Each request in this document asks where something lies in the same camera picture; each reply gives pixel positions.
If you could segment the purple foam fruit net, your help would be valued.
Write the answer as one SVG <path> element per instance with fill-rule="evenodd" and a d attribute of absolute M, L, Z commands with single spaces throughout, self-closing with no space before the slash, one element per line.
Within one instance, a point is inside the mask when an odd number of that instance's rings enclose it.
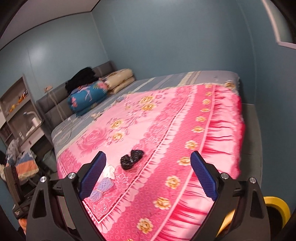
<path fill-rule="evenodd" d="M 110 178 L 103 178 L 97 186 L 92 191 L 91 195 L 89 196 L 89 199 L 92 202 L 98 202 L 103 194 L 107 192 L 109 189 L 111 189 L 114 186 L 113 181 Z"/>

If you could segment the black plastic bag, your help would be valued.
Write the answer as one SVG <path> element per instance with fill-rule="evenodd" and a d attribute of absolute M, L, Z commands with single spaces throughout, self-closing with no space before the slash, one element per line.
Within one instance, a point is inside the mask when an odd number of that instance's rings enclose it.
<path fill-rule="evenodd" d="M 144 156 L 142 150 L 131 150 L 130 155 L 124 155 L 120 159 L 121 167 L 126 171 L 130 170 Z"/>

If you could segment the white tissue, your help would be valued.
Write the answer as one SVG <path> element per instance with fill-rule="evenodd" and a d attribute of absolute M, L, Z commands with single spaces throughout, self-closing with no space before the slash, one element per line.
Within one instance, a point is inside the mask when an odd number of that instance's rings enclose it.
<path fill-rule="evenodd" d="M 115 168 L 112 165 L 107 165 L 103 170 L 103 176 L 104 178 L 109 178 L 111 180 L 115 179 Z"/>

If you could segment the yellow rimmed black trash bin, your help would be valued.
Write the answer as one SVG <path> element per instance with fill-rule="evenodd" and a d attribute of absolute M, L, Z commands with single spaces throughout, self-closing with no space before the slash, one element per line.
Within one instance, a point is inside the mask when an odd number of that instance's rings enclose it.
<path fill-rule="evenodd" d="M 271 237 L 275 237 L 290 219 L 290 208 L 284 200 L 275 196 L 265 196 L 264 202 L 267 207 Z"/>

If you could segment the clothes pile on floor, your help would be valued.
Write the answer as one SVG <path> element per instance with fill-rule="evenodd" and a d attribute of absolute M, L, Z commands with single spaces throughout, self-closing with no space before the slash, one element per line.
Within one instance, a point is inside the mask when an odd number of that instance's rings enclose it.
<path fill-rule="evenodd" d="M 32 151 L 21 152 L 19 138 L 10 142 L 6 153 L 1 151 L 1 179 L 5 182 L 4 168 L 8 166 L 16 168 L 21 185 L 25 184 L 39 172 L 39 167 Z"/>

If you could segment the pink floral blanket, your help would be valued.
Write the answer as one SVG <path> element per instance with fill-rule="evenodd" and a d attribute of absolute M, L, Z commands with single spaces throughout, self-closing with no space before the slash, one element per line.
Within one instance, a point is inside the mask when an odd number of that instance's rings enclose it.
<path fill-rule="evenodd" d="M 84 205 L 106 240 L 190 240 L 213 202 L 190 165 L 198 151 L 220 172 L 239 175 L 244 134 L 239 95 L 217 84 L 127 95 L 59 154 L 58 174 L 77 172 L 103 151 L 114 186 Z M 130 170 L 120 159 L 144 156 Z"/>

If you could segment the white desk lamp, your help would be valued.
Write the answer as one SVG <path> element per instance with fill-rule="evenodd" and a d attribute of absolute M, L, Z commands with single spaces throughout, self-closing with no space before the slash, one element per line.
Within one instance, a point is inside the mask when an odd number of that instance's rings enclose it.
<path fill-rule="evenodd" d="M 37 129 L 42 122 L 34 111 L 26 111 L 23 113 L 23 115 L 29 120 L 29 126 L 27 127 L 28 131 L 26 133 L 26 136 L 28 136 L 35 129 Z"/>

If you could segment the blue floral folded quilt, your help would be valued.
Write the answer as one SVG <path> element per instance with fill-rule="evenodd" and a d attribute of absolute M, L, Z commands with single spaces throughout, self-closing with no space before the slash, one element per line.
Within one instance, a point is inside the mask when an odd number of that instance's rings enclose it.
<path fill-rule="evenodd" d="M 107 98 L 107 91 L 106 83 L 100 80 L 78 87 L 68 96 L 69 108 L 76 116 L 84 115 Z"/>

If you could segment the bedside shelf unit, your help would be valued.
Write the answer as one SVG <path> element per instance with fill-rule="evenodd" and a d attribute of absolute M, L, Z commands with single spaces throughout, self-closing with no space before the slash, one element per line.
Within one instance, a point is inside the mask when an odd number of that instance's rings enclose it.
<path fill-rule="evenodd" d="M 26 133 L 29 120 L 23 115 L 26 111 L 36 112 L 42 122 L 28 136 Z M 41 161 L 45 154 L 52 150 L 53 146 L 49 140 L 45 122 L 37 110 L 25 76 L 1 95 L 1 114 L 4 117 L 1 124 L 1 139 L 5 146 L 19 138 L 20 150 L 22 152 L 31 150 L 36 155 L 36 161 Z"/>

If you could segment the beige folded quilt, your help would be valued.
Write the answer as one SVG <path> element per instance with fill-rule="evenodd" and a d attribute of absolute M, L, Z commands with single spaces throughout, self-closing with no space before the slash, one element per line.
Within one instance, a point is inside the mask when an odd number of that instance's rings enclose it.
<path fill-rule="evenodd" d="M 108 87 L 108 93 L 116 94 L 122 89 L 126 88 L 128 85 L 135 82 L 135 77 L 131 69 L 121 69 L 110 73 L 102 80 Z"/>

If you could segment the black clothing pile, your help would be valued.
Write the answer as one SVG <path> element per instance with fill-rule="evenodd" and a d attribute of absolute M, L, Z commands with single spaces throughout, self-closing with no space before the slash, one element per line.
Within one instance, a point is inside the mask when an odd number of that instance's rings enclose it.
<path fill-rule="evenodd" d="M 68 94 L 78 87 L 91 84 L 98 80 L 95 76 L 95 72 L 90 67 L 86 67 L 77 72 L 70 80 L 65 83 L 65 89 Z"/>

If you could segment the wall power socket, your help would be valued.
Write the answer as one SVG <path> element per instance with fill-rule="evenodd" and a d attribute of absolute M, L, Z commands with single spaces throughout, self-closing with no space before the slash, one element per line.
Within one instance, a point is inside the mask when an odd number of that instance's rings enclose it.
<path fill-rule="evenodd" d="M 45 92 L 48 92 L 48 91 L 51 90 L 52 88 L 53 88 L 52 86 L 47 86 L 47 87 L 45 87 L 44 91 L 45 91 Z"/>

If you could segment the window frame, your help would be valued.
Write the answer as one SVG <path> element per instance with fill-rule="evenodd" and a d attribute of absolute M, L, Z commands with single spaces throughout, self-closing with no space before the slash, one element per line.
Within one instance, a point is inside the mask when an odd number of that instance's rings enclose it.
<path fill-rule="evenodd" d="M 292 40 L 292 33 L 284 15 L 275 6 L 272 1 L 261 1 L 265 7 L 269 20 L 271 22 L 275 40 L 278 45 L 295 50 L 295 43 Z"/>

